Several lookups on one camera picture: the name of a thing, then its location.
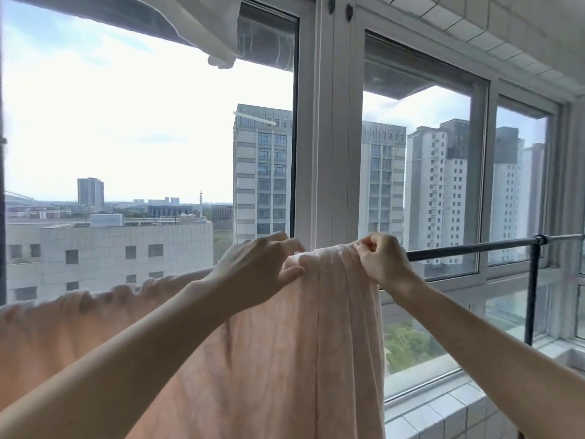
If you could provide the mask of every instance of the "towel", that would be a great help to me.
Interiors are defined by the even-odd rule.
[[[128,439],[378,439],[384,354],[378,288],[351,245],[287,259],[305,274],[221,325]],[[175,295],[194,275],[0,311],[0,410]]]

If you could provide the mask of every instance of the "white tiled wall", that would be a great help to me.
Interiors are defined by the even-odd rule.
[[[585,22],[556,0],[383,1],[531,77],[585,94]]]
[[[565,363],[574,348],[554,341],[539,350]],[[385,433],[387,439],[516,439],[518,430],[470,381],[390,420]]]

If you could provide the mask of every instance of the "pink blanket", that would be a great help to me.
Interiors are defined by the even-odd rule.
[[[378,290],[349,245],[297,255],[306,273],[230,318],[187,359],[129,439],[378,439]],[[176,294],[197,275],[0,311],[0,410]]]

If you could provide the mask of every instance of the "building window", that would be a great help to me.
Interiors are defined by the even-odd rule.
[[[270,205],[270,194],[258,194],[259,205]]]
[[[162,257],[164,255],[164,244],[150,244],[148,246],[148,257]]]
[[[286,205],[287,203],[287,195],[286,194],[274,194],[274,204],[275,205]]]
[[[76,249],[65,251],[65,263],[67,265],[77,265],[79,263],[79,251]]]
[[[67,282],[65,284],[65,291],[75,291],[79,289],[79,282]]]
[[[21,244],[9,244],[8,250],[10,251],[10,258],[11,259],[21,259],[22,258],[22,245]]]
[[[131,245],[126,247],[126,259],[135,259],[136,258],[136,245]]]
[[[266,163],[259,163],[258,174],[270,174],[270,165]]]
[[[30,257],[40,257],[40,244],[32,243],[30,246]]]
[[[274,220],[285,220],[285,219],[286,219],[286,209],[275,208],[274,209]]]
[[[274,165],[274,175],[275,176],[286,176],[287,175],[287,166],[286,165]]]
[[[258,220],[270,220],[270,208],[258,208]]]
[[[257,225],[257,233],[258,235],[270,234],[270,223],[259,223]]]
[[[287,182],[286,180],[278,180],[274,179],[274,191],[286,191],[287,190]]]
[[[258,143],[261,145],[269,145],[270,144],[270,134],[265,132],[258,132]]]
[[[23,302],[25,300],[36,299],[36,286],[28,286],[25,288],[14,288],[14,300]]]

